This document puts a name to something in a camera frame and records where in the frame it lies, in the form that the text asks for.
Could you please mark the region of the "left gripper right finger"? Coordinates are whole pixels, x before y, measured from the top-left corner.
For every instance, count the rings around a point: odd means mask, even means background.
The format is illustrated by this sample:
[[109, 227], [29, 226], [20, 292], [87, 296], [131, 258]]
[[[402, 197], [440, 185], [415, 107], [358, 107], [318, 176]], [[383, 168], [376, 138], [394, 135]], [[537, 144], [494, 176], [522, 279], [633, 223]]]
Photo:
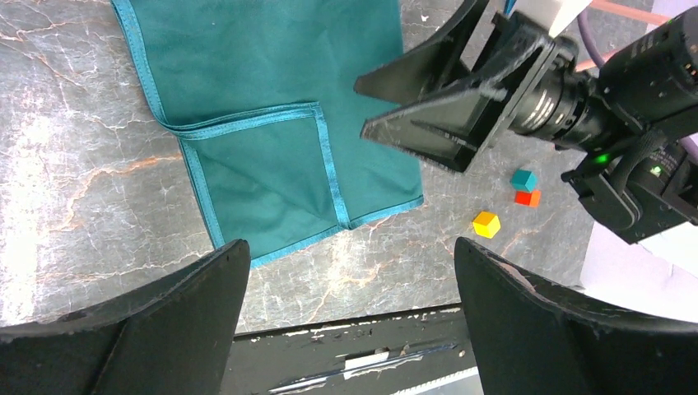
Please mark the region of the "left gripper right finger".
[[464, 237], [454, 269], [485, 393], [696, 393], [695, 323], [594, 299]]

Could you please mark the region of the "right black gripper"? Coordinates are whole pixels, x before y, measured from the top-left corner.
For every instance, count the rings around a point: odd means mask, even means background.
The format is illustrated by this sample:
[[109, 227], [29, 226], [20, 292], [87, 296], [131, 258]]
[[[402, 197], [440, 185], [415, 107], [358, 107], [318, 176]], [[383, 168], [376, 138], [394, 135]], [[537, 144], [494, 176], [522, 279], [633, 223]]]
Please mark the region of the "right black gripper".
[[356, 79], [357, 94], [404, 105], [368, 119], [361, 137], [458, 173], [504, 130], [599, 150], [600, 103], [592, 77], [574, 70], [571, 39], [553, 39], [520, 12], [496, 14], [468, 76], [460, 57], [487, 4], [463, 2], [429, 39]]

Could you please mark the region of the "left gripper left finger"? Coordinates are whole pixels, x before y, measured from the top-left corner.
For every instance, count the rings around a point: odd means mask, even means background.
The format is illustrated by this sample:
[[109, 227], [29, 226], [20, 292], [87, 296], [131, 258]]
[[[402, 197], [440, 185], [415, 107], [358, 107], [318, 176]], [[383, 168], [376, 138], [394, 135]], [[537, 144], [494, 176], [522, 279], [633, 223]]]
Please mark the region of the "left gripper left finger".
[[2, 393], [218, 393], [250, 263], [235, 240], [111, 300], [2, 328]]

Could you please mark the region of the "teal cloth napkin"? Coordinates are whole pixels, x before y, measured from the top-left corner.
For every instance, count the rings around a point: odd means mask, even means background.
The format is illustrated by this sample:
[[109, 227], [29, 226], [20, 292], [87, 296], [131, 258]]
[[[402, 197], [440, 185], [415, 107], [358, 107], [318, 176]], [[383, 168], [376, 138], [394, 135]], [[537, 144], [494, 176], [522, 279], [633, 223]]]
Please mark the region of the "teal cloth napkin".
[[393, 105], [354, 92], [403, 51], [396, 1], [115, 1], [155, 120], [215, 248], [256, 267], [419, 207], [417, 159], [361, 138]]

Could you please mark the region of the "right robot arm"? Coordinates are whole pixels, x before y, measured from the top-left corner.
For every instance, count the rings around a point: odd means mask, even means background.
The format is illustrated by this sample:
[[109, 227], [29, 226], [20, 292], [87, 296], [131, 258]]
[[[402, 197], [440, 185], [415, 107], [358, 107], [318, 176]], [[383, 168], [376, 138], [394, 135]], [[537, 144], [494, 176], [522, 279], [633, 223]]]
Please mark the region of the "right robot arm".
[[592, 218], [629, 244], [697, 222], [697, 9], [648, 15], [647, 34], [591, 75], [562, 35], [587, 1], [517, 1], [496, 13], [476, 63], [462, 53], [484, 1], [466, 1], [429, 39], [359, 77], [393, 102], [361, 136], [463, 173], [511, 131], [585, 153], [561, 178]]

